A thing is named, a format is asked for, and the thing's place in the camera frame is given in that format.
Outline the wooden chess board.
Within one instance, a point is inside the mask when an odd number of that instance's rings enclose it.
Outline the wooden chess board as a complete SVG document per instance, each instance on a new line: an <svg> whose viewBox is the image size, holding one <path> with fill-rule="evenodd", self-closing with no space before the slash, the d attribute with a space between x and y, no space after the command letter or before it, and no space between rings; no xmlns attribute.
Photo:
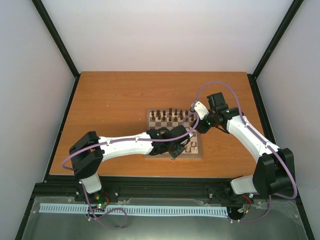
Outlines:
<svg viewBox="0 0 320 240"><path fill-rule="evenodd" d="M182 122L160 122L160 121L149 122L148 120L146 120L146 129L150 130L150 129L166 128L170 131L174 127L180 126L181 124ZM191 150L192 142L197 142L198 153L192 153L192 150ZM185 149L187 146L190 146L190 152L185 152ZM190 140L187 144L185 144L184 147L185 147L184 151L176 159L200 160L203 157L201 135L196 130L192 131L192 133L190 134Z"/></svg>

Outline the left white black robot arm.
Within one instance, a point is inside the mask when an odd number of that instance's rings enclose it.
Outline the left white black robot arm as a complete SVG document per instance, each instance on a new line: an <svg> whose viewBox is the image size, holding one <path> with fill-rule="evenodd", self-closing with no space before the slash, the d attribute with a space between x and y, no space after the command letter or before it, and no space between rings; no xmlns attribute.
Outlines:
<svg viewBox="0 0 320 240"><path fill-rule="evenodd" d="M192 131L183 125L171 130L162 127L123 137L99 137L95 131L90 131L69 149L71 170L84 186L86 195L96 202L104 195L98 174L102 162L128 155L157 156L165 153L175 159L192 136Z"/></svg>

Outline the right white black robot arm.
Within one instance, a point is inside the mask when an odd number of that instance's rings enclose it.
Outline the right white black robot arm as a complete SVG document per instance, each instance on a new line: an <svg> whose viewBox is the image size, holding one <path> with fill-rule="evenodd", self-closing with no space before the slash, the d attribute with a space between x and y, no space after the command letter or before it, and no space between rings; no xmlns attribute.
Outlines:
<svg viewBox="0 0 320 240"><path fill-rule="evenodd" d="M236 137L256 162L252 175L240 176L230 181L234 194L258 194L262 197L279 195L281 191L293 190L294 155L288 148L280 148L264 137L238 107L229 107L221 92L207 96L209 108L200 101L191 110L198 115L196 130L205 134L211 128L222 128Z"/></svg>

